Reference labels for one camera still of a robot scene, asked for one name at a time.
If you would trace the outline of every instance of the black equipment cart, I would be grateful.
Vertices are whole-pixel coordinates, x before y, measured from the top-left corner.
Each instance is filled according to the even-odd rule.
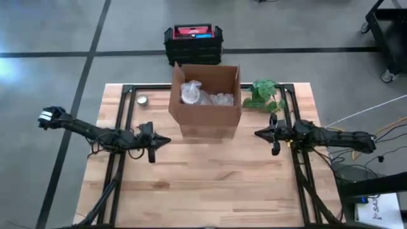
[[[366,15],[361,32],[373,34],[387,65],[381,79],[390,83],[407,63],[407,9],[378,9],[383,2],[378,0]]]

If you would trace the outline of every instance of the artificial plant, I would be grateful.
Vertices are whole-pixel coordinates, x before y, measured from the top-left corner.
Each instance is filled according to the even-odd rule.
[[[277,102],[275,99],[275,94],[277,91],[274,86],[276,84],[276,82],[267,79],[255,81],[253,86],[249,88],[249,91],[252,93],[252,97],[246,98],[243,101],[243,107],[258,109],[270,113],[283,109],[286,102],[284,100]]]

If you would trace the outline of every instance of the plastic wrap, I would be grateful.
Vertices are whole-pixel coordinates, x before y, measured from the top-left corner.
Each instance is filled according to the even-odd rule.
[[[209,95],[206,91],[201,90],[202,83],[196,80],[191,80],[181,85],[181,100],[185,104],[198,105],[219,105],[232,106],[233,95],[219,93],[217,95]]]

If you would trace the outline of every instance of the wooden table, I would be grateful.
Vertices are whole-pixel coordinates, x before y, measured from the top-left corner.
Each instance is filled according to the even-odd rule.
[[[98,126],[114,126],[121,87],[106,85]],[[295,89],[301,118],[319,125],[310,84],[295,83]],[[234,139],[187,139],[168,112],[169,90],[138,93],[148,95],[149,106],[135,105],[132,128],[153,121],[155,130],[172,142],[157,151],[155,164],[148,163],[147,156],[140,160],[127,156],[117,227],[303,226],[287,145],[282,142],[280,155],[272,156],[270,145],[253,134],[268,125],[269,114],[243,109]],[[248,96],[242,92],[242,100]],[[341,203],[333,174],[319,156],[309,155],[317,193],[338,215]],[[83,219],[100,197],[108,157],[101,152],[89,158],[75,222]]]

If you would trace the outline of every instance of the cardboard box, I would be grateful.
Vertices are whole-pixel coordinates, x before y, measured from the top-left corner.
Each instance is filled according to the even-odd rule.
[[[235,105],[183,104],[181,85],[191,80],[201,82],[209,94],[233,94]],[[185,137],[233,137],[242,114],[239,66],[175,64],[169,112]]]

